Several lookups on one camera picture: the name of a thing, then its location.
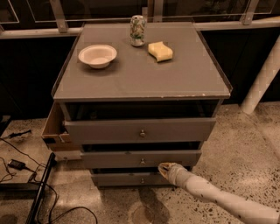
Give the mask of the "yellow-white gripper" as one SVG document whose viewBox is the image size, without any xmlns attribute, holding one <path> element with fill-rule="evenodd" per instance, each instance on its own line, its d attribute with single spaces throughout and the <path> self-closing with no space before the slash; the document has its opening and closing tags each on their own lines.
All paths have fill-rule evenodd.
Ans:
<svg viewBox="0 0 280 224">
<path fill-rule="evenodd" d="M 182 187 L 188 179 L 188 170 L 181 164 L 161 163 L 158 170 L 165 179 L 175 186 Z"/>
</svg>

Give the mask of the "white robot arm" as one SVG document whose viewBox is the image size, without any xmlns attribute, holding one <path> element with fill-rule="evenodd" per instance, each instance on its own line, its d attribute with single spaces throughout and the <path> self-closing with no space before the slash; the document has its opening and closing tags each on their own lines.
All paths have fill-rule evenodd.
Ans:
<svg viewBox="0 0 280 224">
<path fill-rule="evenodd" d="M 280 224 L 278 209 L 222 191 L 181 164 L 164 162 L 158 166 L 158 170 L 172 185 L 184 189 L 195 198 L 214 203 L 244 224 Z"/>
</svg>

